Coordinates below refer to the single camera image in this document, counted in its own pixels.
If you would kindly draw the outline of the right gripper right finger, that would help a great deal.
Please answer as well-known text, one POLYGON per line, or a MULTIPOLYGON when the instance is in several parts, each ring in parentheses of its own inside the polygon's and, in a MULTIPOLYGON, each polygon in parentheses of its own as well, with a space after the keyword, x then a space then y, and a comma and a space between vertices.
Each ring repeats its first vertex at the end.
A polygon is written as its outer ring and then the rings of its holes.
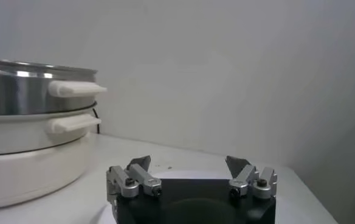
POLYGON ((226 156, 225 161, 232 175, 229 180, 231 198, 245 197, 249 191, 260 200, 276 197, 277 174, 273 168, 265 167, 259 172, 248 160, 233 156, 226 156))

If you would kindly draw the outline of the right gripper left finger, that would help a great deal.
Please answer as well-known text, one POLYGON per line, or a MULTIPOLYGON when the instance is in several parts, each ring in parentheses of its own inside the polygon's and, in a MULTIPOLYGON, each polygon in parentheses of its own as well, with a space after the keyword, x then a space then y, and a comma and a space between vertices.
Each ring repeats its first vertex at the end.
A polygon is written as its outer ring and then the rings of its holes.
POLYGON ((162 181, 148 173, 150 155, 132 159, 124 169, 111 166, 106 171, 107 201, 113 203, 118 196, 135 198, 140 189, 145 195, 159 198, 162 195, 162 181))

